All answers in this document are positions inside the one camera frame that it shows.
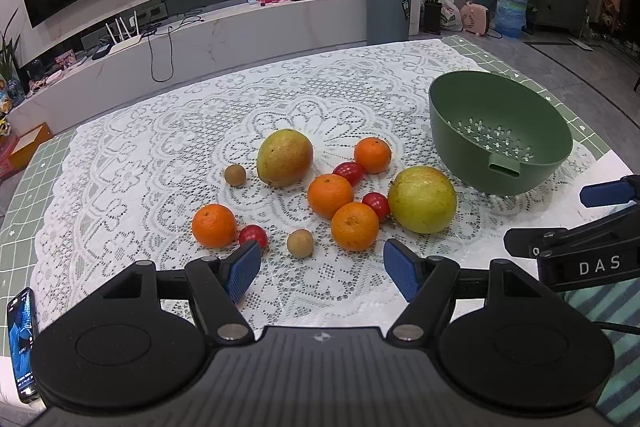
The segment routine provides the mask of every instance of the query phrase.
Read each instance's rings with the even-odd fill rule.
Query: trash can
[[[367,0],[367,44],[409,40],[411,0]]]

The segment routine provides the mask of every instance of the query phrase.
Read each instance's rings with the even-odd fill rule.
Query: cherry tomato
[[[362,203],[370,206],[373,211],[378,214],[378,219],[380,221],[384,221],[388,217],[388,215],[391,214],[389,202],[379,192],[370,192],[369,194],[364,196],[364,198],[362,198]]]
[[[238,241],[241,245],[244,245],[247,241],[251,241],[255,239],[262,248],[267,248],[267,243],[269,242],[269,238],[267,237],[267,233],[258,225],[248,225],[244,227],[244,229],[240,230],[238,235]]]
[[[356,162],[344,162],[334,169],[334,174],[342,176],[351,187],[355,187],[364,178],[364,167]]]

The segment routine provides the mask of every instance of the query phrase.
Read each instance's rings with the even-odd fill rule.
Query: plastic bag
[[[460,10],[453,0],[440,0],[442,10],[440,11],[440,27],[455,32],[462,31],[462,18]]]

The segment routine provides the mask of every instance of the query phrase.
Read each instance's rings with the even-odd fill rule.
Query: green plastic bowl
[[[433,142],[465,184],[499,196],[546,180],[571,153],[564,118],[540,95],[504,76],[454,71],[429,90]]]

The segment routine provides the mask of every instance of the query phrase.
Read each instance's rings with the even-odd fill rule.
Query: tangerine
[[[369,174],[378,174],[385,171],[391,163],[391,148],[380,138],[365,138],[357,143],[353,159]]]
[[[206,204],[191,221],[193,237],[207,248],[223,248],[236,238],[236,216],[221,204]]]
[[[309,185],[306,199],[311,210],[319,216],[331,219],[340,207],[353,201],[353,187],[342,176],[322,174]]]
[[[373,245],[378,237],[380,221],[370,206],[348,203],[331,220],[331,235],[345,250],[362,251]]]

